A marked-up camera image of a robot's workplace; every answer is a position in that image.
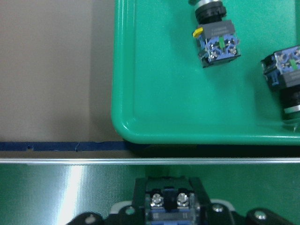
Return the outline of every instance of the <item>screw head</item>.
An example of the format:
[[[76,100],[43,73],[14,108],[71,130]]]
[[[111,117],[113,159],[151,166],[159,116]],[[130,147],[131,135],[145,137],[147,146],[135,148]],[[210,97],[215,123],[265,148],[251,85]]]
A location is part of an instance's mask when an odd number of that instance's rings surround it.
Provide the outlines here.
[[[214,210],[215,212],[223,212],[224,208],[220,204],[214,204],[212,206],[212,210]]]
[[[135,213],[135,209],[132,206],[130,206],[126,209],[125,213],[127,215],[133,215]]]
[[[164,198],[160,194],[154,194],[151,200],[151,207],[161,207]]]
[[[263,211],[255,211],[254,216],[256,219],[259,219],[259,220],[267,219],[267,215]]]
[[[177,205],[178,206],[188,206],[188,196],[186,193],[180,193],[177,196]]]
[[[230,53],[235,55],[238,51],[236,50],[236,47],[230,48],[229,49]]]
[[[297,49],[295,55],[300,56],[300,49]]]

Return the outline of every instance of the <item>blue tape strip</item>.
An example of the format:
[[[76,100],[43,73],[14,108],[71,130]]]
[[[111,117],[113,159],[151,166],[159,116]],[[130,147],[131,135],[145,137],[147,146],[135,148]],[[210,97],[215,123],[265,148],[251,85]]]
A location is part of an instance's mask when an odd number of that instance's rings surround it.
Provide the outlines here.
[[[0,142],[1,151],[143,150],[148,146],[148,144],[130,142]]]
[[[151,225],[191,225],[191,221],[151,221]]]

